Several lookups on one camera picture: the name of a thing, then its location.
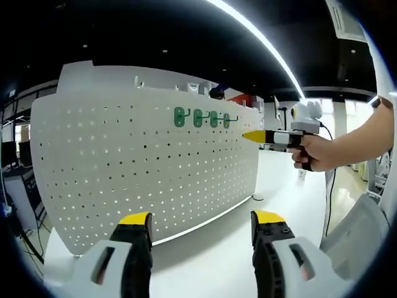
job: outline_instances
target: led light strip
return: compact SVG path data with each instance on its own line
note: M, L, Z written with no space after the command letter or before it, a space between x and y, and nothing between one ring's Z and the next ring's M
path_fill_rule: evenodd
M303 94L302 88L300 87L298 80L295 75L292 73L291 69L281 57L280 53L275 49L275 47L271 44L271 42L262 34L261 31L258 30L257 27L254 26L249 20L247 20L242 14L240 14L236 9L231 7L229 4L223 2L222 0L206 0L207 2L215 5L217 8L220 8L231 17L236 19L241 25L247 28L252 34L254 34L264 45L265 47L273 54L274 58L280 63L281 67L285 70L285 72L290 77L292 83L296 87L301 98L305 98Z

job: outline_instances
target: green peg hook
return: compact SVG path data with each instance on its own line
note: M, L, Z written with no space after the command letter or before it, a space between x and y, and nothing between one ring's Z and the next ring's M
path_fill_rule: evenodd
M211 111L210 113L210 124L212 128L218 127L218 113L215 111Z
M236 116L236 118L235 118L234 120L228 119L228 120L226 120L226 121L228 121L228 122L237 122L237 121L238 121L238 116Z
M190 116L190 109L187 109L187 114L185 115L185 110L183 107L176 107L174 109L174 123L176 127L183 127L185 125L185 118Z
M228 129L230 127L230 115L228 113L225 113L223 116L223 127Z
M203 112L199 109L194 110L193 113L193 124L194 126L196 126L197 128L201 127L203 125L203 119L209 118L210 117L210 113L208 112L208 116L203 117Z

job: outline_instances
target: wrist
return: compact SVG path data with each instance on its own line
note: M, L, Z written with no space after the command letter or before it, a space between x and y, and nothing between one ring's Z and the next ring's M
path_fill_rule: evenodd
M330 156L330 167L338 168L348 164L347 156L343 150L343 146L338 138L331 141L331 156Z

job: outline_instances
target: red object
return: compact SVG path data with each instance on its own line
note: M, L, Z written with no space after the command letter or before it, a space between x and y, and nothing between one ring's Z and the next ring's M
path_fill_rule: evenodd
M248 95L248 94L242 94L242 95L236 96L232 99L229 99L229 101L237 102L240 105L243 105L243 101L246 101L246 106L252 107L251 95Z

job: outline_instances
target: chair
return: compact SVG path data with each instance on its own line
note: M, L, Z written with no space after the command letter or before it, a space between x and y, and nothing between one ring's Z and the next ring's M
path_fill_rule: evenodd
M342 222L322 240L320 249L332 261L343 279L355 279L365 272L389 230L377 203L362 194Z

